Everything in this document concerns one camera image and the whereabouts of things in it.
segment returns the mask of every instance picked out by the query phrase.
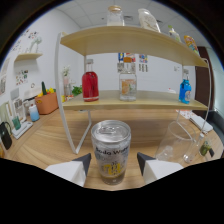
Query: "red bottle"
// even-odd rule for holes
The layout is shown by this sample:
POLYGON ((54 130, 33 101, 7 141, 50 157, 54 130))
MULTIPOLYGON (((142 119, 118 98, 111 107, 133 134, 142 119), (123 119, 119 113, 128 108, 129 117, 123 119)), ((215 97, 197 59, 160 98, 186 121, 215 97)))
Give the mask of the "red bottle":
POLYGON ((86 60, 86 73, 82 76, 82 95, 85 102, 99 99, 98 76, 92 69, 93 59, 86 60))

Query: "glass jar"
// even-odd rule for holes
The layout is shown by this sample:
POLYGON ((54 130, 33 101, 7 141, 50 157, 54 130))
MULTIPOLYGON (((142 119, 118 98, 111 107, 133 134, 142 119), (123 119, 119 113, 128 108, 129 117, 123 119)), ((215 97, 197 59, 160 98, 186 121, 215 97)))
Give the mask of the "glass jar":
POLYGON ((191 126, 183 122, 171 122, 159 144, 155 158, 181 164, 184 155, 194 143, 195 135, 191 126))
POLYGON ((107 11, 107 26, 125 26, 121 7, 112 5, 107 11))
POLYGON ((82 76, 82 94, 85 102, 99 99, 98 76, 92 68, 93 59, 86 60, 86 72, 82 76))
POLYGON ((139 9, 139 22, 142 28, 160 33, 159 25, 155 17, 147 9, 139 9))
POLYGON ((120 73, 120 100, 135 101, 137 93, 137 77, 132 69, 132 59, 124 57, 124 68, 120 73))

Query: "orange container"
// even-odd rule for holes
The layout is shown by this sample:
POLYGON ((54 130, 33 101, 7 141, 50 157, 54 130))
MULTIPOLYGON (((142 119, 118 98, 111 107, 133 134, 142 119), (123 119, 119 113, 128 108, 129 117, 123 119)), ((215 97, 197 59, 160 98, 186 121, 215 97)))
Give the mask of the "orange container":
POLYGON ((58 108, 56 93, 50 93, 41 97, 35 97, 39 114, 50 114, 58 108))

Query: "transparent cup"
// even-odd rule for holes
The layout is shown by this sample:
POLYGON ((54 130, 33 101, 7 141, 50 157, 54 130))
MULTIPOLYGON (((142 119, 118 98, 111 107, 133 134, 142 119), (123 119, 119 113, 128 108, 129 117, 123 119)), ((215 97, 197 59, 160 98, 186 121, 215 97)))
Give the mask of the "transparent cup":
POLYGON ((196 133, 191 126, 182 122, 171 122, 159 144, 155 158, 181 164, 184 154, 193 146, 195 136, 196 133))

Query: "green plant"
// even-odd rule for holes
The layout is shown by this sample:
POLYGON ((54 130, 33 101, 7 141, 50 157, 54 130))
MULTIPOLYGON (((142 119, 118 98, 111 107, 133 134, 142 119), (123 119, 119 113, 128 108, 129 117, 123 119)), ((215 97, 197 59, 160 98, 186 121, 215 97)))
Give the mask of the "green plant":
POLYGON ((72 94, 74 96, 79 95, 80 93, 82 93, 82 85, 80 87, 78 86, 73 86, 73 90, 72 90, 72 94))

